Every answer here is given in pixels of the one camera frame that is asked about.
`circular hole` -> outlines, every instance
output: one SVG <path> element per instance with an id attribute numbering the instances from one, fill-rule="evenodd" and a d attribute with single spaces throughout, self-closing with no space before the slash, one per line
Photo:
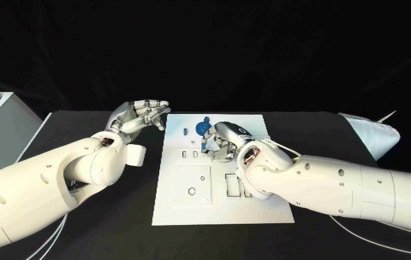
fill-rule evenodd
<path id="1" fill-rule="evenodd" d="M 189 195 L 191 195 L 191 196 L 195 195 L 195 188 L 189 188 Z"/>

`white cable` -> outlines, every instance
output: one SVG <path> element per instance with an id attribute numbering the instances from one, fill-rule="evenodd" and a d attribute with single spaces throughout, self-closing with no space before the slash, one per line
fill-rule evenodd
<path id="1" fill-rule="evenodd" d="M 383 244 L 380 244 L 380 243 L 377 243 L 377 242 L 368 240 L 368 239 L 365 239 L 364 237 L 361 237 L 360 235 L 357 235 L 357 234 L 337 221 L 337 219 L 332 217 L 332 215 L 331 215 L 331 218 L 332 218 L 334 221 L 338 223 L 338 225 L 339 225 L 354 236 L 357 236 L 357 237 L 358 237 L 360 239 L 363 239 L 364 241 L 367 241 L 367 242 L 370 242 L 370 243 L 373 243 L 373 244 L 376 244 L 376 245 L 378 245 L 378 246 L 381 246 L 381 247 L 384 247 L 384 248 L 388 248 L 388 249 L 391 249 L 391 250 L 396 250 L 396 251 L 400 251 L 400 252 L 404 252 L 404 253 L 411 254 L 411 251 L 407 251 L 407 250 L 403 250 L 403 249 L 390 247 L 390 246 L 387 246 L 387 245 L 383 245 Z"/>
<path id="2" fill-rule="evenodd" d="M 65 225 L 65 222 L 67 222 L 67 215 L 65 215 L 65 217 L 64 217 L 64 219 L 63 219 L 63 222 L 61 222 L 61 224 L 60 224 L 60 226 L 58 226 L 58 229 L 57 229 L 57 231 L 54 232 L 52 236 L 51 236 L 50 239 L 45 241 L 44 245 L 42 245 L 41 248 L 37 250 L 37 252 L 29 256 L 29 258 L 27 258 L 27 260 L 31 260 L 31 259 L 38 255 L 40 251 L 41 251 L 41 250 L 44 249 L 44 247 L 48 245 L 48 243 L 51 242 L 51 240 L 52 240 L 54 236 L 57 235 L 57 233 L 60 232 L 60 230 L 63 230 L 63 226 Z"/>
<path id="3" fill-rule="evenodd" d="M 51 250 L 52 247 L 54 247 L 54 244 L 55 244 L 55 242 L 57 242 L 57 240 L 58 240 L 58 237 L 60 237 L 60 235 L 61 235 L 61 233 L 63 233 L 63 228 L 64 228 L 64 226 L 65 226 L 65 223 L 67 223 L 67 215 L 65 215 L 65 218 L 63 219 L 61 231 L 58 232 L 58 235 L 57 235 L 57 238 L 54 239 L 52 245 L 50 246 L 50 249 L 47 250 L 47 252 L 45 252 L 45 254 L 44 254 L 44 256 L 41 257 L 40 260 L 42 260 L 42 259 L 45 258 L 47 254 L 50 253 L 50 250 Z"/>
<path id="4" fill-rule="evenodd" d="M 279 146 L 279 147 L 283 147 L 286 150 L 289 150 L 289 152 L 293 152 L 299 157 L 302 156 L 302 154 L 295 151 L 293 149 L 289 149 L 285 145 L 282 145 L 280 143 L 275 142 L 275 144 Z"/>
<path id="5" fill-rule="evenodd" d="M 407 232 L 411 232 L 411 230 L 410 229 L 406 229 L 404 227 L 401 227 L 401 226 L 396 226 L 394 224 L 390 224 L 390 223 L 384 223 L 384 222 L 381 222 L 380 221 L 380 223 L 383 223 L 383 224 L 386 224 L 386 225 L 388 225 L 388 226 L 393 226 L 394 228 L 397 228 L 397 229 L 403 229 L 403 230 L 406 230 Z"/>

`black tabletop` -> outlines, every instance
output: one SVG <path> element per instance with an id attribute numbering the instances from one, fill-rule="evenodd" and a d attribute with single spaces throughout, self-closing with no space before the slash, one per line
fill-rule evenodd
<path id="1" fill-rule="evenodd" d="M 22 159 L 102 131 L 110 114 L 55 112 Z M 377 167 L 342 116 L 325 112 L 262 114 L 272 139 L 299 153 Z M 146 128 L 135 143 L 148 148 L 143 167 L 126 166 L 117 183 L 70 213 L 47 259 L 410 259 L 410 254 L 360 240 L 328 215 L 293 205 L 295 224 L 152 226 L 164 132 Z M 370 240 L 411 250 L 409 232 L 374 221 L 338 219 Z M 0 259 L 27 259 L 60 223 L 2 247 Z"/>

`white paper sheet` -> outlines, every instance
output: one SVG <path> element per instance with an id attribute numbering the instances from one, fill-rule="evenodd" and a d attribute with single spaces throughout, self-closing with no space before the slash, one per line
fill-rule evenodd
<path id="1" fill-rule="evenodd" d="M 282 197 L 275 195 L 262 201 L 250 196 L 241 181 L 236 187 L 231 174 L 237 160 L 221 163 L 204 156 L 195 126 L 205 116 L 213 125 L 228 121 L 243 126 L 257 139 L 269 137 L 263 115 L 168 116 L 152 225 L 295 223 L 290 204 Z M 208 148 L 218 149 L 213 139 Z"/>

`robotic hand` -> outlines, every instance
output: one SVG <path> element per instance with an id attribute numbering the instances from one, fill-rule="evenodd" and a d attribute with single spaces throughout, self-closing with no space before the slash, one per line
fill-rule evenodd
<path id="1" fill-rule="evenodd" d="M 215 135 L 221 149 L 207 150 Z M 298 155 L 292 159 L 280 149 Z M 384 170 L 316 156 L 302 156 L 270 139 L 257 141 L 230 122 L 211 127 L 202 139 L 202 152 L 218 161 L 237 157 L 237 176 L 251 194 L 273 194 L 289 203 L 319 213 L 363 218 L 411 229 L 411 174 Z"/>
<path id="2" fill-rule="evenodd" d="M 146 126 L 165 129 L 168 106 L 156 100 L 125 103 L 106 131 L 0 170 L 0 247 L 38 232 L 113 185 L 126 164 L 143 165 L 146 148 L 129 143 Z M 70 188 L 67 180 L 77 182 Z"/>

